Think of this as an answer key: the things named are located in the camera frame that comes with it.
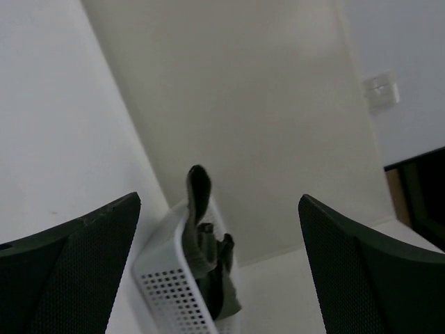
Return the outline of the olive green shorts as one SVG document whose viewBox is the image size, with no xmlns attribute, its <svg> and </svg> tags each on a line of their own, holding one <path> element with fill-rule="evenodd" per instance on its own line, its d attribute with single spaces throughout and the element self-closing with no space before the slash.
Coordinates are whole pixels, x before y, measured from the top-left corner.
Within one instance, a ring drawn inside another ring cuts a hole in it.
<svg viewBox="0 0 445 334">
<path fill-rule="evenodd" d="M 220 321 L 241 311 L 230 277 L 234 240 L 228 233 L 217 239 L 214 224 L 202 221 L 211 196 L 211 179 L 204 167 L 191 167 L 186 190 L 188 218 L 181 238 L 184 256 L 212 319 Z"/>
</svg>

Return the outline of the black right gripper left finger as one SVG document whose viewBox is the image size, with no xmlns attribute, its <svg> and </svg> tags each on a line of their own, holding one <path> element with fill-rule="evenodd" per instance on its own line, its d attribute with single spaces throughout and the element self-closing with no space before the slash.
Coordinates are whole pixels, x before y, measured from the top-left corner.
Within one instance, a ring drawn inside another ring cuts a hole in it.
<svg viewBox="0 0 445 334">
<path fill-rule="evenodd" d="M 140 216 L 129 193 L 1 245 L 2 333 L 105 333 Z"/>
</svg>

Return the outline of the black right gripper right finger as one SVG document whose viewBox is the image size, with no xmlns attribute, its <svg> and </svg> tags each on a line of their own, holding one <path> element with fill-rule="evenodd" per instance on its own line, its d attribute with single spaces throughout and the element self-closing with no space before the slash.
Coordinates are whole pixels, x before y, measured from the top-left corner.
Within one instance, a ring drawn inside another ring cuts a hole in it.
<svg viewBox="0 0 445 334">
<path fill-rule="evenodd" d="M 444 254 L 305 194 L 298 214 L 327 333 L 443 333 Z"/>
</svg>

